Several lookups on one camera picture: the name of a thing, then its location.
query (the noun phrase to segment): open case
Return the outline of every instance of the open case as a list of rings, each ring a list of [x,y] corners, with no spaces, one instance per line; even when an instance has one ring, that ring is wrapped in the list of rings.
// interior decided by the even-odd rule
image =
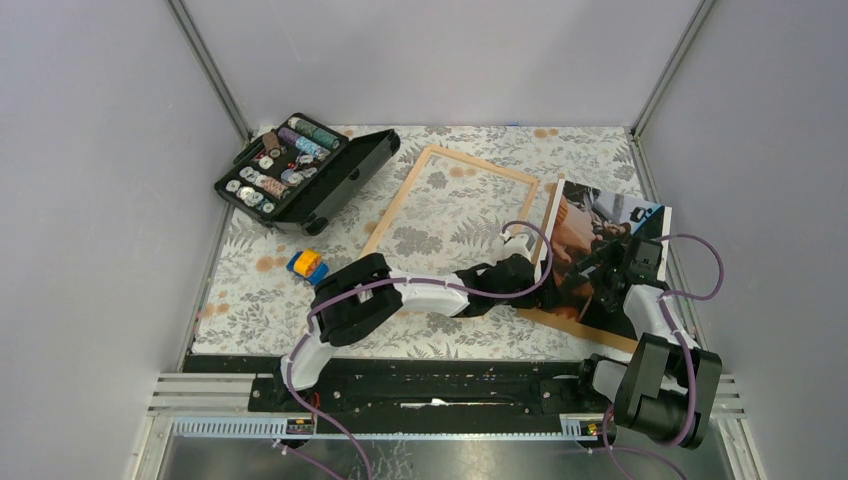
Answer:
[[[267,152],[259,136],[239,153],[233,160],[234,167],[215,182],[214,188],[224,200],[265,226],[302,232],[304,235],[318,235],[328,225],[329,219],[398,151],[400,137],[394,130],[384,130],[348,140],[344,135],[300,113],[292,115],[271,132],[280,134],[284,130],[291,131],[292,119],[309,122],[335,136],[339,140],[338,146],[329,148],[323,160],[315,158],[311,162],[303,162],[301,159],[307,157],[305,152],[287,142],[284,135],[277,136],[283,152],[272,159],[271,166],[263,168],[265,163],[260,166],[260,160]],[[245,169],[256,172],[256,175],[246,176]],[[296,184],[283,182],[291,180],[292,173],[298,174],[294,178],[299,181]],[[282,194],[264,182],[251,181],[251,178],[257,177],[278,187],[278,184],[284,183]],[[238,183],[238,189],[233,188],[236,186],[234,181]],[[250,204],[241,198],[240,191],[245,191],[243,187],[248,187],[251,193],[261,194],[262,203]]]

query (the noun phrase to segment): black case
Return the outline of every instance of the black case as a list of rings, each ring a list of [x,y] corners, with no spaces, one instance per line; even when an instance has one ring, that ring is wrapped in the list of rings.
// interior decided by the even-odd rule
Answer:
[[[246,166],[257,168],[256,164],[252,163],[253,159],[265,149],[260,136],[233,160],[235,167],[215,182],[214,188],[224,200],[267,227],[302,232],[304,235],[318,235],[329,224],[330,218],[341,210],[362,188],[362,185],[370,180],[374,173],[400,149],[400,137],[394,130],[384,130],[348,140],[344,135],[303,114],[296,113],[292,117],[303,118],[339,138],[339,147],[330,152],[315,175],[304,180],[297,187],[292,187],[292,193],[277,204],[277,208],[271,213],[266,214],[245,205],[234,193],[226,190],[226,185],[230,180],[244,182],[244,179],[239,176],[242,168]],[[283,122],[283,125],[274,129],[274,133],[280,128],[285,128],[287,123],[288,119]],[[293,145],[288,145],[282,140],[280,143],[287,147],[287,151],[277,162],[285,165],[297,157],[298,151]],[[269,176],[279,180],[278,176],[283,169],[272,167],[268,172],[276,170],[280,172]],[[261,188],[253,188],[272,199]]]

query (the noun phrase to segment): white wall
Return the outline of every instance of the white wall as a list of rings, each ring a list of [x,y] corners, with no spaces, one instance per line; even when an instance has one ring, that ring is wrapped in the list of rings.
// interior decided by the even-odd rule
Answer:
[[[631,125],[698,0],[188,0],[252,125]]]
[[[676,230],[715,242],[698,305],[770,480],[844,478],[848,3],[720,2],[644,136]],[[693,288],[709,253],[684,246]]]
[[[239,139],[165,2],[3,3],[0,478],[116,479]]]

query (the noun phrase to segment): orange and blue toy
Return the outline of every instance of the orange and blue toy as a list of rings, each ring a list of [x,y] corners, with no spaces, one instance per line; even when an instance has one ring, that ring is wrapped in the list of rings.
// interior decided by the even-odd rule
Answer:
[[[312,285],[317,285],[330,272],[330,267],[321,261],[321,254],[315,250],[297,252],[286,265],[286,269]]]

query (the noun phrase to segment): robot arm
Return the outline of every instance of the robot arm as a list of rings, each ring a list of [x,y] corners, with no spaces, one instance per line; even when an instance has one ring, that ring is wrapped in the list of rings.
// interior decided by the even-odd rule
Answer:
[[[465,293],[447,284],[492,293],[520,292],[540,277],[529,260],[527,236],[505,238],[504,259],[495,265],[480,264],[445,276],[411,275],[386,263],[380,254],[367,255],[326,278],[315,287],[313,308],[341,294],[380,280],[398,279],[352,295],[323,309],[316,329],[293,361],[291,384],[295,390],[312,387],[338,348],[351,345],[401,311],[438,312],[451,317],[474,317],[496,305],[516,308],[554,305],[559,293],[552,276],[528,295],[508,300]],[[576,275],[588,277],[597,301],[610,314],[623,312],[633,322],[639,344],[629,364],[593,355],[583,362],[582,388],[606,396],[615,405],[616,423],[658,440],[674,437],[684,425],[688,381],[683,348],[691,352],[696,372],[695,421],[681,446],[695,448],[706,433],[712,403],[721,375],[721,360],[701,350],[688,335],[679,345],[665,322],[658,298],[667,289],[656,280],[662,246],[633,238],[625,248],[612,242],[578,263]],[[432,283],[400,279],[428,278]],[[676,329],[683,332],[675,317]],[[282,359],[282,370],[288,360]],[[677,385],[669,387],[669,380]]]

